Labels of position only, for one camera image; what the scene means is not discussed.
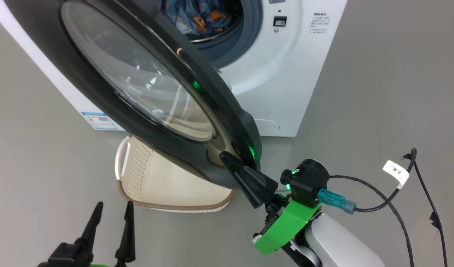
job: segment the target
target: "cable label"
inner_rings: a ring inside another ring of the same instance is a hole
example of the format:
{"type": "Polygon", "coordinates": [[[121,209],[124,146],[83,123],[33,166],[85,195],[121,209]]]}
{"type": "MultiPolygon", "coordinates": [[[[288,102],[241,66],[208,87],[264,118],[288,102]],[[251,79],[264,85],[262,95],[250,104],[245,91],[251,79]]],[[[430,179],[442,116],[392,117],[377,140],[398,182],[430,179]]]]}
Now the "cable label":
{"type": "Polygon", "coordinates": [[[385,166],[383,166],[383,170],[398,180],[398,189],[401,189],[408,180],[408,177],[410,177],[410,174],[406,171],[406,169],[393,161],[387,161],[385,166]]]}

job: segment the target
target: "green light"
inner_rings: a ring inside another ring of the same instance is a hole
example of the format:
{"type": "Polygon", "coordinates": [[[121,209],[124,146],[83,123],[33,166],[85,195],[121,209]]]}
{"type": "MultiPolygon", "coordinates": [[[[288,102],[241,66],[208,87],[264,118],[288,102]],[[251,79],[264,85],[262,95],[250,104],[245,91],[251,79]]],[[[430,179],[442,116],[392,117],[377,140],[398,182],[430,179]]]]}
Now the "green light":
{"type": "Polygon", "coordinates": [[[200,87],[200,84],[198,81],[193,81],[192,82],[192,86],[194,87],[194,89],[198,92],[201,92],[202,91],[202,88],[200,87]]]}
{"type": "Polygon", "coordinates": [[[249,145],[248,148],[250,149],[250,153],[252,153],[252,157],[255,161],[258,160],[258,154],[255,150],[255,148],[252,145],[249,145]]]}

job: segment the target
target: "white washing machine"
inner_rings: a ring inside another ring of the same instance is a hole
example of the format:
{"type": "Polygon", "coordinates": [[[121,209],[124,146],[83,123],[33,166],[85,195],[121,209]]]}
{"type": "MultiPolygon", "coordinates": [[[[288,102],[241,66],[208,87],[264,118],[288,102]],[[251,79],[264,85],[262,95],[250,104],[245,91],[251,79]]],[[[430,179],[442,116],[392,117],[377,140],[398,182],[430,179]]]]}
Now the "white washing machine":
{"type": "MultiPolygon", "coordinates": [[[[24,8],[23,2],[0,0],[1,24],[93,128],[123,130],[51,62],[50,51],[35,44],[34,35],[38,30],[45,31],[47,24],[39,22],[37,29],[28,29],[24,25],[25,16],[44,14],[28,8],[32,4],[24,8]]],[[[154,2],[157,1],[131,1],[147,14],[154,2]]],[[[218,37],[194,41],[193,47],[220,69],[241,107],[254,117],[261,135],[294,137],[347,0],[227,0],[227,3],[240,9],[234,25],[218,37]]]]}

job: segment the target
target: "laundry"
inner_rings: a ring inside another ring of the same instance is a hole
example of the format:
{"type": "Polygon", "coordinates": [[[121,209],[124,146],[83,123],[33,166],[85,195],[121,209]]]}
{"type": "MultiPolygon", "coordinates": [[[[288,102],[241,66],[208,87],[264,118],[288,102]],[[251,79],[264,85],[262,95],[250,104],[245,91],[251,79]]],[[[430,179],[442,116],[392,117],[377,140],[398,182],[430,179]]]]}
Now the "laundry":
{"type": "Polygon", "coordinates": [[[190,39],[225,31],[232,20],[224,0],[158,0],[159,10],[190,39]]]}

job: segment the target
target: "blue clothes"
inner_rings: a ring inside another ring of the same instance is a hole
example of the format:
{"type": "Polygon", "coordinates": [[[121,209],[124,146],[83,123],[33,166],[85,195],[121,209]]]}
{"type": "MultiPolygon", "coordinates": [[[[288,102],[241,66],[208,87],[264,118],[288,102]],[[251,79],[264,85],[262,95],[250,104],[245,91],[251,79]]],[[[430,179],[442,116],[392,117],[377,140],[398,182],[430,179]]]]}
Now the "blue clothes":
{"type": "Polygon", "coordinates": [[[158,0],[159,10],[174,24],[178,16],[191,28],[189,35],[211,36],[223,32],[232,16],[222,0],[158,0]]]}

